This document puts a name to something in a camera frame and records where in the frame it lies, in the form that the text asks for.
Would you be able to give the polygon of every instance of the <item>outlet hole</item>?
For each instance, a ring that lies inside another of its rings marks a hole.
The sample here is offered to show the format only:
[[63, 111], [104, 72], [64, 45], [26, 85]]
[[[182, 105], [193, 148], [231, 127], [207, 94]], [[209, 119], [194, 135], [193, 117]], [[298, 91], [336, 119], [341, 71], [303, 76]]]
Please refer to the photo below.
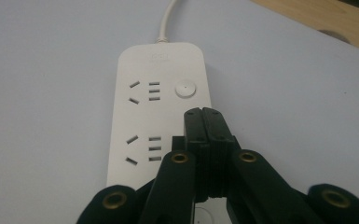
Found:
[[133, 141], [135, 141], [136, 139], [138, 139], [138, 135], [135, 135], [134, 137], [130, 138], [129, 140], [127, 140], [127, 144], [132, 143]]
[[161, 147], [150, 147], [149, 151], [160, 151]]
[[149, 97], [149, 101], [157, 101], [157, 100], [159, 100], [159, 96]]
[[161, 161], [161, 157], [149, 157], [149, 161]]
[[131, 158], [128, 158], [128, 157], [127, 157], [126, 161], [129, 162], [129, 163], [131, 163], [132, 165], [138, 164], [138, 161], [135, 161], [135, 160], [133, 160], [133, 159], [131, 159]]
[[132, 99], [132, 98], [130, 98], [130, 99], [129, 99], [129, 101], [131, 101], [131, 102], [135, 103], [136, 105], [138, 105], [138, 104], [139, 104], [139, 101], [137, 101], [137, 100], [135, 100], [135, 99]]
[[141, 84], [139, 81], [136, 81], [136, 82], [134, 82], [134, 83], [132, 83], [131, 85], [130, 85], [130, 88], [133, 88], [133, 87], [136, 87], [136, 86], [138, 86], [139, 84]]
[[149, 137], [149, 141], [161, 141], [161, 137], [160, 136], [156, 136], [156, 137]]
[[150, 90], [150, 93], [159, 92], [159, 90]]

